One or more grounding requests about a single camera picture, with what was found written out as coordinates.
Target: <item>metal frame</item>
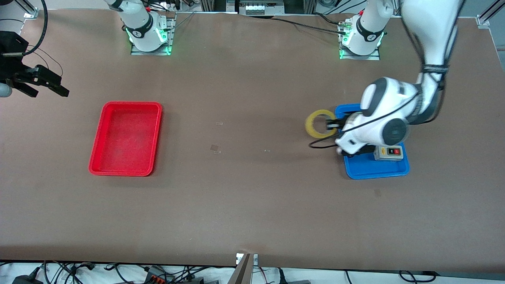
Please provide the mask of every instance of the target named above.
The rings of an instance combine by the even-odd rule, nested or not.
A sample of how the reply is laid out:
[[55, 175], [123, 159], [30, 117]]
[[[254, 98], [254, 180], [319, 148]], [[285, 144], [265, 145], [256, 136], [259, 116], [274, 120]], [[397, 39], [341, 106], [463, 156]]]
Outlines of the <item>metal frame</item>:
[[489, 27], [489, 20], [494, 17], [503, 7], [505, 0], [497, 0], [487, 7], [480, 15], [477, 15], [477, 25], [479, 27]]
[[23, 9], [25, 19], [36, 19], [38, 16], [39, 9], [33, 6], [28, 0], [14, 0], [16, 4]]
[[253, 278], [253, 267], [255, 260], [258, 261], [258, 255], [244, 254], [240, 260], [237, 255], [237, 260], [240, 262], [231, 275], [228, 284], [250, 284]]

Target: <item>plug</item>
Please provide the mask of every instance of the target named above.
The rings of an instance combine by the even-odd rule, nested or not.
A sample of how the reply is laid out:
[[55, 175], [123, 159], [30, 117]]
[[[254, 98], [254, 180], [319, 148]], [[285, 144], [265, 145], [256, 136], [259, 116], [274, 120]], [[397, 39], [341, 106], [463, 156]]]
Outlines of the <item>plug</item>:
[[279, 270], [279, 274], [281, 275], [281, 279], [279, 280], [279, 284], [288, 284], [286, 281], [286, 277], [284, 277], [284, 271], [282, 271], [282, 268], [277, 267]]
[[173, 275], [169, 275], [168, 273], [164, 272], [163, 270], [156, 268], [154, 266], [151, 266], [147, 270], [147, 276], [145, 277], [145, 283], [156, 283], [156, 284], [167, 284], [171, 282], [174, 279]]
[[37, 273], [40, 270], [40, 266], [37, 266], [30, 275], [20, 275], [14, 278], [12, 284], [43, 284], [41, 281], [35, 279]]

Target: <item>blue tray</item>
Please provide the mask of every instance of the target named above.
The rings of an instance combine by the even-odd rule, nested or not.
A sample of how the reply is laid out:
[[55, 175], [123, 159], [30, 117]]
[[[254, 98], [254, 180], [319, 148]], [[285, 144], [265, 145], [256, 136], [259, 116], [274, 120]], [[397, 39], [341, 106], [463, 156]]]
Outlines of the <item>blue tray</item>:
[[[335, 109], [337, 118], [343, 118], [345, 112], [360, 111], [360, 104], [340, 105]], [[401, 161], [376, 161], [374, 153], [356, 155], [352, 158], [344, 157], [345, 170], [352, 179], [368, 179], [378, 177], [402, 176], [410, 171], [409, 160], [405, 145], [399, 144], [403, 149]]]

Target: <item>switch box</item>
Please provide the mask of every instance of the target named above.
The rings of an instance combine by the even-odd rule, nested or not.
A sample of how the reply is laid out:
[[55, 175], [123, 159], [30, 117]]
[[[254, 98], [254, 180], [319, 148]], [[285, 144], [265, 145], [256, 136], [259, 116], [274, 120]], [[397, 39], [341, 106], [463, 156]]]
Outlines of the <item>switch box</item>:
[[401, 146], [377, 146], [374, 158], [376, 161], [401, 161], [403, 160], [403, 148]]

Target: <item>white floor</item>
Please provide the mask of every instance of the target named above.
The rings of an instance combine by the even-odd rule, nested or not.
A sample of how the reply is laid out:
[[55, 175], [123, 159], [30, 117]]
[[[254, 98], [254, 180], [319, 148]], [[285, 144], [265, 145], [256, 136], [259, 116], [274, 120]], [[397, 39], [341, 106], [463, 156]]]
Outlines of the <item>white floor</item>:
[[[12, 263], [0, 266], [0, 283], [10, 284], [14, 281], [14, 278], [19, 275], [29, 275], [37, 266], [41, 263]], [[47, 265], [48, 271], [47, 275], [49, 280], [52, 280], [53, 276], [58, 270], [58, 265], [55, 263], [49, 263]], [[104, 264], [97, 264], [95, 269], [92, 271], [87, 270], [87, 268], [80, 268], [78, 270], [77, 277], [83, 282], [83, 284], [119, 284], [123, 281], [118, 277], [116, 271], [106, 271], [104, 270]], [[146, 272], [142, 268], [136, 265], [120, 265], [119, 269], [123, 277], [128, 281], [134, 281], [135, 283], [143, 283], [145, 281]], [[167, 272], [175, 273], [181, 271], [182, 266], [164, 266]], [[279, 271], [276, 268], [263, 268], [265, 270], [265, 275], [268, 282], [279, 283]], [[344, 271], [337, 270], [314, 270], [314, 269], [291, 269], [283, 268], [286, 280], [288, 282], [299, 281], [299, 280], [309, 280], [311, 284], [349, 284]], [[265, 284], [265, 280], [259, 269], [255, 269], [252, 278], [252, 284]], [[203, 277], [204, 281], [211, 282], [218, 280], [220, 284], [226, 284], [233, 273], [233, 268], [208, 268], [197, 273], [196, 277]], [[67, 273], [62, 273], [58, 279], [58, 283], [64, 284], [65, 278], [68, 276]], [[376, 272], [349, 272], [349, 277], [352, 284], [408, 284], [403, 281], [398, 274], [395, 273], [376, 273]], [[430, 276], [416, 276], [417, 280], [426, 280], [431, 278]], [[44, 280], [43, 270], [41, 269], [37, 275], [37, 279], [46, 283]], [[433, 284], [502, 284], [505, 281], [498, 280], [483, 280], [483, 279], [470, 279], [470, 278], [456, 278], [456, 277], [437, 277]]]

